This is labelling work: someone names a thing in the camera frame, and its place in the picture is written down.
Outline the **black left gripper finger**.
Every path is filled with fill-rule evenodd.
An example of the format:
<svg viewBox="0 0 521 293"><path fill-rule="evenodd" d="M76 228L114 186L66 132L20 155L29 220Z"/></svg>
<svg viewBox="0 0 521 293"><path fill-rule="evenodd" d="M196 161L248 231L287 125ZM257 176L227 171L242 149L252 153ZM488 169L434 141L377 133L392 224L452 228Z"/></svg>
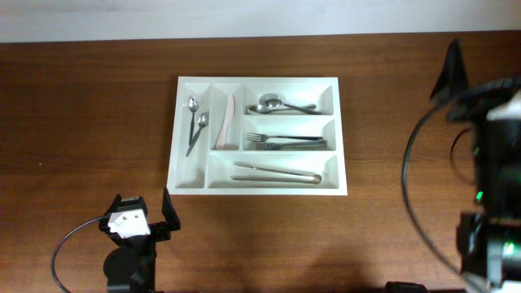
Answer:
<svg viewBox="0 0 521 293"><path fill-rule="evenodd" d="M181 222L177 212L174 209L167 187L165 187L163 191L161 212L170 231L177 231L181 229Z"/></svg>
<svg viewBox="0 0 521 293"><path fill-rule="evenodd" d="M113 199L111 205L107 209L107 211L103 214L101 220L99 221L99 230L101 232L109 232L110 228L108 227L108 222L111 217L111 214L116 212L118 207L120 206L122 197L120 194L117 194Z"/></svg>

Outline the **pink plastic knife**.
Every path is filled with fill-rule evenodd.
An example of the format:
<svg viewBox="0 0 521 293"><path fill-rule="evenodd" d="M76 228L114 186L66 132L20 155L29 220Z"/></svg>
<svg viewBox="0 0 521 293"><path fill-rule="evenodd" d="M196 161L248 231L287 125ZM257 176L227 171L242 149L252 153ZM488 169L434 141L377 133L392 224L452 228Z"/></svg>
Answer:
<svg viewBox="0 0 521 293"><path fill-rule="evenodd" d="M227 133L228 133L229 123L234 118L234 113L235 113L234 96L232 94L229 94L227 96L225 115L223 117L221 129L217 136L217 140L216 140L216 144L215 144L216 150L223 150L225 147L225 141L226 141L226 137L227 137Z"/></svg>

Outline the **metal fork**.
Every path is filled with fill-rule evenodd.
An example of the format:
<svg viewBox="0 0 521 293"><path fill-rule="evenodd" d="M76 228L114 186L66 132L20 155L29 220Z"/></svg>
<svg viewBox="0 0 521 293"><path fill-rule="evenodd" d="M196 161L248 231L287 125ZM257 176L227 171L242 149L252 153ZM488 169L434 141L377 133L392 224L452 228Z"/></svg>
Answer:
<svg viewBox="0 0 521 293"><path fill-rule="evenodd" d="M281 136L281 135L266 135L261 133L247 133L246 139L251 142L268 142L271 138L291 139L291 140L305 140L305 141L320 141L324 137L313 136Z"/></svg>
<svg viewBox="0 0 521 293"><path fill-rule="evenodd" d="M269 142L270 146L276 146L276 147L326 147L327 141L326 140L315 140L315 141L301 141L301 142L284 142L284 143L277 143L277 142Z"/></svg>
<svg viewBox="0 0 521 293"><path fill-rule="evenodd" d="M255 149L258 151L281 151L289 148L324 148L327 147L325 140L311 141L311 142L287 142L287 143L276 143L276 142L260 142L255 145Z"/></svg>

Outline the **metal spoon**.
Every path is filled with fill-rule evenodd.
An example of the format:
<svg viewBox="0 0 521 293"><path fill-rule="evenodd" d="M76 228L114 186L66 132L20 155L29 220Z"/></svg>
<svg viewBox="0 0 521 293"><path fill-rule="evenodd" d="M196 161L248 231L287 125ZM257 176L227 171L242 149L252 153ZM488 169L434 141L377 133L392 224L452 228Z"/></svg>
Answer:
<svg viewBox="0 0 521 293"><path fill-rule="evenodd" d="M283 107L286 107L290 110L295 110L310 115L322 114L321 112L315 111L313 109L308 109L306 107L298 107L289 103L285 103L278 94L263 94L259 98L259 103L262 107L264 107L266 110L269 110L270 112L275 110L282 110Z"/></svg>
<svg viewBox="0 0 521 293"><path fill-rule="evenodd" d="M267 107L267 106L262 106L262 105L251 105L247 109L250 112L255 112L258 114L272 114L274 112L282 112L282 111L298 111L298 112L303 112L306 114L320 115L320 112L317 112L313 109L309 109L306 107Z"/></svg>

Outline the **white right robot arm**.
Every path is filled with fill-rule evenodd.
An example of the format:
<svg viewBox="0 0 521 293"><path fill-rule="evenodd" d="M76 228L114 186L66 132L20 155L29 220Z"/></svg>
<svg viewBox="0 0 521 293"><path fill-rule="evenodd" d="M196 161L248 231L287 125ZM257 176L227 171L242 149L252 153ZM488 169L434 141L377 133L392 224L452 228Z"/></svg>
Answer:
<svg viewBox="0 0 521 293"><path fill-rule="evenodd" d="M467 292L520 288L520 78L504 77L470 86L460 42L449 43L431 92L433 108L409 136L401 165L401 192L409 220L436 259L465 285ZM464 212L457 227L461 257L455 267L436 247L409 201L409 159L422 127L448 107L449 122L470 123L476 188L482 212Z"/></svg>

